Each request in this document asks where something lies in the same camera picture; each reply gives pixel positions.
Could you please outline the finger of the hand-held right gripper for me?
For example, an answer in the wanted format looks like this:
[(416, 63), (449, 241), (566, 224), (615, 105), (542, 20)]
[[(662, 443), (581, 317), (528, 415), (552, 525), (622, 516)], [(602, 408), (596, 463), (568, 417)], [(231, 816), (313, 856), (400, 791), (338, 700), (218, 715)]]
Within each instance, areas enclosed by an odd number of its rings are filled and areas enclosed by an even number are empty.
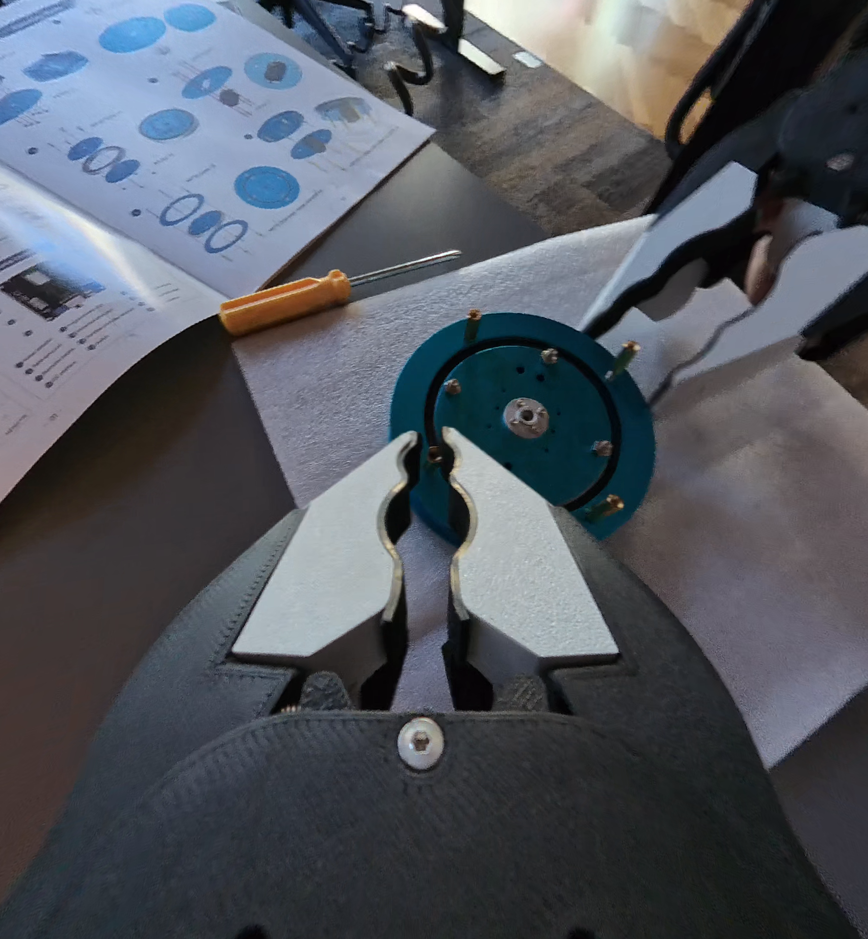
[(581, 332), (601, 338), (629, 311), (662, 321), (686, 306), (706, 283), (712, 261), (749, 228), (757, 182), (756, 171), (729, 162), (674, 208), (653, 216), (584, 314)]
[(815, 331), (868, 313), (868, 226), (802, 241), (764, 300), (718, 326), (651, 394), (651, 408), (721, 395), (778, 365)]

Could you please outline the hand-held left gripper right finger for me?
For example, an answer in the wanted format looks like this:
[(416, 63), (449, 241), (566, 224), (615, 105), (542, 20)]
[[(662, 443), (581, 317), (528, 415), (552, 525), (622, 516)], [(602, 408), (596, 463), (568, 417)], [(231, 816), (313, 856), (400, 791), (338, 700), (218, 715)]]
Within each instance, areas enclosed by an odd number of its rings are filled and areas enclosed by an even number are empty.
[(615, 663), (619, 646), (560, 513), (459, 430), (446, 426), (451, 524), (448, 660), (493, 688), (519, 675)]

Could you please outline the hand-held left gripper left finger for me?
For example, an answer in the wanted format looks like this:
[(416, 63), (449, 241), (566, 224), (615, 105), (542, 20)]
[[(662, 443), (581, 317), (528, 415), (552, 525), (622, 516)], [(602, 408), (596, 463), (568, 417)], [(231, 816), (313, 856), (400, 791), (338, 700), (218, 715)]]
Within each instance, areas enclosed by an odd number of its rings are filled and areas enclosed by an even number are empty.
[(302, 511), (232, 647), (244, 662), (393, 690), (407, 647), (404, 563), (421, 438), (397, 436)]

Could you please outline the blue round turntable base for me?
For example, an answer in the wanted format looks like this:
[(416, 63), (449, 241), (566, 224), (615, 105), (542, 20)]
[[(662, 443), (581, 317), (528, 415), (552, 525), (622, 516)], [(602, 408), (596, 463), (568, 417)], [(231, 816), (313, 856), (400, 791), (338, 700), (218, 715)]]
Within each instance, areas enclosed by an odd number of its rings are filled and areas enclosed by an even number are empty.
[[(475, 343), (466, 321), (425, 339), (395, 383), (390, 438), (419, 434), (415, 514), (453, 545), (447, 468), (428, 473), (429, 446), (453, 427), (537, 491), (568, 510), (595, 538), (613, 534), (638, 510), (651, 484), (651, 408), (628, 371), (604, 380), (615, 355), (579, 330), (526, 313), (485, 313)], [(622, 512), (596, 524), (584, 511), (608, 494)]]

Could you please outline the dark desk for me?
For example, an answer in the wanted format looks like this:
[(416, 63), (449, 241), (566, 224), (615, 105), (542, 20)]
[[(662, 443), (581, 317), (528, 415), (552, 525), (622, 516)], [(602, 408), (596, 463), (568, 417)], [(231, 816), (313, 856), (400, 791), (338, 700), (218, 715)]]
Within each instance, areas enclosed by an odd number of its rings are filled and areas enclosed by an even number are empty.
[[(305, 256), (354, 272), (446, 248), (448, 272), (537, 227), (427, 147)], [(149, 354), (0, 505), (0, 905), (116, 695), (164, 628), (294, 504), (229, 339)], [(774, 766), (787, 813), (868, 935), (868, 691)]]

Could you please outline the metal desk foot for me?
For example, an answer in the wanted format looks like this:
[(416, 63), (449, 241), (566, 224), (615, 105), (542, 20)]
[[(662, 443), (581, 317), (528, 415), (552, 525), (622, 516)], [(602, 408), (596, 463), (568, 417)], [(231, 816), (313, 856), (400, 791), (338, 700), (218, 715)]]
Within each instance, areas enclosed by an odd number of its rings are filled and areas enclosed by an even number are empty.
[(506, 70), (490, 55), (465, 38), (465, 2), (441, 1), (443, 27), (440, 43), (494, 81), (502, 81)]

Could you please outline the person's right hand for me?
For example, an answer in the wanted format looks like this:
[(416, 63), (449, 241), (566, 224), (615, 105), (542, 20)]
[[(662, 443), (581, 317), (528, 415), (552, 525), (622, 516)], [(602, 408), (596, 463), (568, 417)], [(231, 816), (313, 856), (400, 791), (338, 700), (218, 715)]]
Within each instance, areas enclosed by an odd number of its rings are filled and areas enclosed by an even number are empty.
[(753, 245), (744, 275), (744, 294), (752, 305), (761, 303), (772, 289), (777, 277), (777, 265), (769, 259), (773, 241), (771, 234), (761, 236)]

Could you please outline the white foam sheet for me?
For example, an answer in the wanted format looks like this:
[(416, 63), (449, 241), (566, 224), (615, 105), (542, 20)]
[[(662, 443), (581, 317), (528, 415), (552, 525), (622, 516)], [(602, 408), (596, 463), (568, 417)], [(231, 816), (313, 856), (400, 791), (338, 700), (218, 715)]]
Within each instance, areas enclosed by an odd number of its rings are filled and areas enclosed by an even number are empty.
[[(542, 241), (237, 341), (297, 502), (382, 447), (396, 379), (429, 336), (471, 307), (576, 325), (646, 224)], [(664, 405), (650, 491), (607, 544), (698, 641), (770, 769), (868, 685), (868, 411), (795, 357)]]

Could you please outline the open instruction manual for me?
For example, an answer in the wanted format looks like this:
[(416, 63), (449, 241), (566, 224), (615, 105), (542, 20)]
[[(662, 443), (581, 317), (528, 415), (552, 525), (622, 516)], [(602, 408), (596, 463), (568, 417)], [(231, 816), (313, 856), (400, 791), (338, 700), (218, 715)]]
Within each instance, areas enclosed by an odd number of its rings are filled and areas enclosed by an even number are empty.
[(221, 2), (0, 7), (0, 503), (431, 134)]

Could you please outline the yellow-handled screwdriver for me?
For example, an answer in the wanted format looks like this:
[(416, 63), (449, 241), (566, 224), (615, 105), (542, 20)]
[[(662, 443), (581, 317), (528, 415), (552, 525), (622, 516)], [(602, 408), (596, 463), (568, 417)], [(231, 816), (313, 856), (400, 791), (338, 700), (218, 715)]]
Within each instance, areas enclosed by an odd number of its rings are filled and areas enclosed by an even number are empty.
[(348, 277), (333, 269), (323, 277), (302, 278), (292, 283), (259, 290), (222, 303), (218, 320), (229, 335), (241, 337), (345, 306), (355, 288), (405, 273), (437, 266), (462, 256), (460, 250), (428, 255), (410, 262)]

